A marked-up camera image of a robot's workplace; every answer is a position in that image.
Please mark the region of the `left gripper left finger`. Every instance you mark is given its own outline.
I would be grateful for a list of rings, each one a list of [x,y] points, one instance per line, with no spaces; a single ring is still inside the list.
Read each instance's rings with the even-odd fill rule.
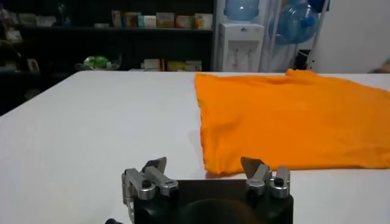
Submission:
[[[148,161],[141,171],[136,168],[126,169],[121,175],[122,200],[151,200],[157,192],[172,197],[179,189],[179,182],[164,174],[166,163],[167,158],[161,157]]]

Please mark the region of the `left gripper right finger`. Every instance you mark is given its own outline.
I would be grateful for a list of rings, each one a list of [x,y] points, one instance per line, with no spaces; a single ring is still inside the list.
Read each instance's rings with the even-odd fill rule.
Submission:
[[[247,193],[253,197],[260,197],[270,192],[274,198],[287,198],[290,195],[290,170],[286,166],[279,166],[276,174],[260,159],[241,157],[241,165],[246,174]]]

